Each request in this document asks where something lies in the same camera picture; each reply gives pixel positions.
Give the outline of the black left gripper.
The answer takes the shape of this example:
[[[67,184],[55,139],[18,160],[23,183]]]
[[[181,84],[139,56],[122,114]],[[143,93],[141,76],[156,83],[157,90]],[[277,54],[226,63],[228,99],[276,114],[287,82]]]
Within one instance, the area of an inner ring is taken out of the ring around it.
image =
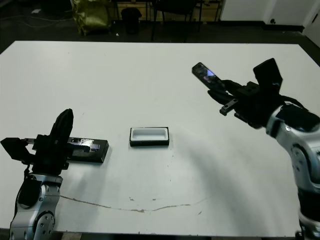
[[[32,171],[40,174],[58,176],[67,170],[67,160],[73,154],[73,147],[68,143],[73,129],[74,115],[72,109],[66,109],[56,118],[49,135],[37,135],[25,138],[25,146],[33,144],[35,154],[28,154],[25,165],[32,165]]]

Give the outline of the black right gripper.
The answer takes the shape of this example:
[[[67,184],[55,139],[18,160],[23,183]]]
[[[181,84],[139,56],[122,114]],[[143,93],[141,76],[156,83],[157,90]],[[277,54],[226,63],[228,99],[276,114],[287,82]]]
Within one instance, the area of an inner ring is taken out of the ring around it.
[[[209,96],[223,104],[219,112],[226,116],[234,110],[234,116],[254,129],[265,128],[272,113],[283,104],[280,88],[259,85],[252,81],[241,85],[232,80],[222,80],[224,91],[210,89]]]

